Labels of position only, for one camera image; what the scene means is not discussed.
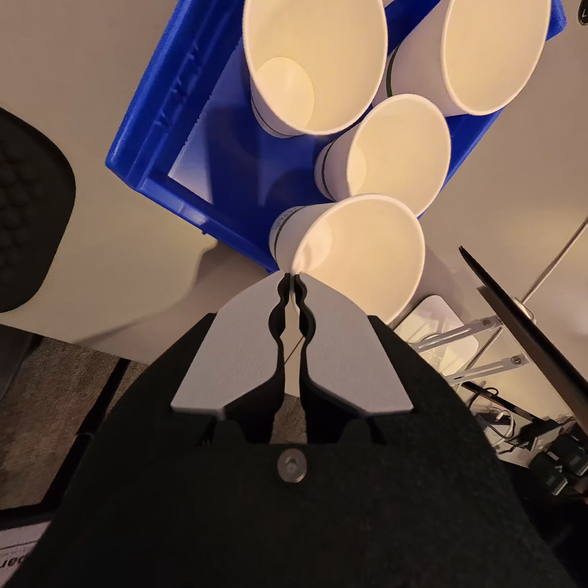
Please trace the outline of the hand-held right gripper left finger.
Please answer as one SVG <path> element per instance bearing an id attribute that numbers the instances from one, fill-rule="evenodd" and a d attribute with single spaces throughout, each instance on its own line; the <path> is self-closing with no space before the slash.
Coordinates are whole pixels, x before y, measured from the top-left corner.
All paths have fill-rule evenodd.
<path id="1" fill-rule="evenodd" d="M 269 443 L 285 396 L 281 339 L 289 274 L 276 272 L 243 290 L 218 311 L 171 408 L 234 420 L 250 443 Z"/>

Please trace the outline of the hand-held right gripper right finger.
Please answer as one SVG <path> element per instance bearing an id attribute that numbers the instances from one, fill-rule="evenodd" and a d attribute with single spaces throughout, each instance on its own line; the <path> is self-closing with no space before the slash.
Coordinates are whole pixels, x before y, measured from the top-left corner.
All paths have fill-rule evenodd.
<path id="1" fill-rule="evenodd" d="M 308 443 L 336 443 L 350 422 L 404 415 L 414 406 L 368 315 L 309 274 L 294 277 L 300 401 Z"/>

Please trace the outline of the white paper cup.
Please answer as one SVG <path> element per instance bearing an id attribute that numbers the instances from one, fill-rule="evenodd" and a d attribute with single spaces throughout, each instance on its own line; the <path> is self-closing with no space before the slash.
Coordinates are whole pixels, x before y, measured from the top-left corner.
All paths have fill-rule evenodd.
<path id="1" fill-rule="evenodd" d="M 551 1 L 438 2 L 389 55 L 372 106 L 411 93 L 444 117 L 502 109 L 532 76 L 551 11 Z"/>
<path id="2" fill-rule="evenodd" d="M 308 274 L 389 324 L 416 292 L 426 246 L 406 204 L 363 194 L 283 211 L 270 229 L 269 249 L 281 271 Z"/>
<path id="3" fill-rule="evenodd" d="M 382 1 L 245 1 L 251 105 L 271 136 L 328 136 L 370 106 L 387 58 Z"/>
<path id="4" fill-rule="evenodd" d="M 445 183 L 451 149 L 449 127 L 438 107 L 404 93 L 379 103 L 320 151 L 315 184 L 330 201 L 385 195 L 419 217 Z"/>

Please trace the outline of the blue plastic bin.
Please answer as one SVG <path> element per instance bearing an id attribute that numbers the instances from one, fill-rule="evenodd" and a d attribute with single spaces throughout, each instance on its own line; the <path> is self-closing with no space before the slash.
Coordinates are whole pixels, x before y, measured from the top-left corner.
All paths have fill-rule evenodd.
<path id="1" fill-rule="evenodd" d="M 385 8 L 387 52 L 437 3 L 392 1 Z M 106 166 L 128 187 L 273 273 L 274 220 L 294 206 L 327 203 L 315 184 L 315 161 L 348 129 L 281 139 L 260 126 L 243 48 L 244 4 L 178 2 Z"/>

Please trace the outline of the black wrist rest pad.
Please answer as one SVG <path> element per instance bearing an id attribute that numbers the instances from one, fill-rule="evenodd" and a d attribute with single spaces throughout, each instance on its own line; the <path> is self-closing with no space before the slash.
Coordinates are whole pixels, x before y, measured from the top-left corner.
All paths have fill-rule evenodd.
<path id="1" fill-rule="evenodd" d="M 40 290 L 70 221 L 72 167 L 46 135 L 1 108 L 1 312 Z"/>

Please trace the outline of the white printed sign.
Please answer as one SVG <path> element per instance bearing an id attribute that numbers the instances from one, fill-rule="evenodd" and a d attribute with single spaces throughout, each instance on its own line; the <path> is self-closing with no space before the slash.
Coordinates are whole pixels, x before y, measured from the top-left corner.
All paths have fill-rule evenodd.
<path id="1" fill-rule="evenodd" d="M 1 576 L 17 569 L 35 548 L 49 521 L 1 530 Z"/>

